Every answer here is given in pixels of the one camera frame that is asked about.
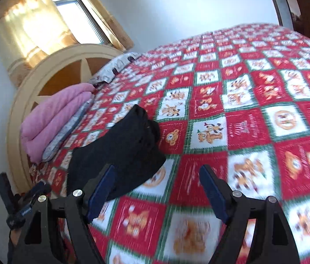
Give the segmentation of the person's left hand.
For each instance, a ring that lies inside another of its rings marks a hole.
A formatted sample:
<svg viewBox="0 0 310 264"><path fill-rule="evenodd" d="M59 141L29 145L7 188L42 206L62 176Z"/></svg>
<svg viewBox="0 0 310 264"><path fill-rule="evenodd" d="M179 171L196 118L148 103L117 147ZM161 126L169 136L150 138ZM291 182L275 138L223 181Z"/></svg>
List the person's left hand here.
<svg viewBox="0 0 310 264"><path fill-rule="evenodd" d="M18 228L18 229L12 229L10 231L10 240L12 242L12 245L14 247L17 246L18 244L18 241L19 241L19 237L21 235L21 232L22 232L22 228Z"/></svg>

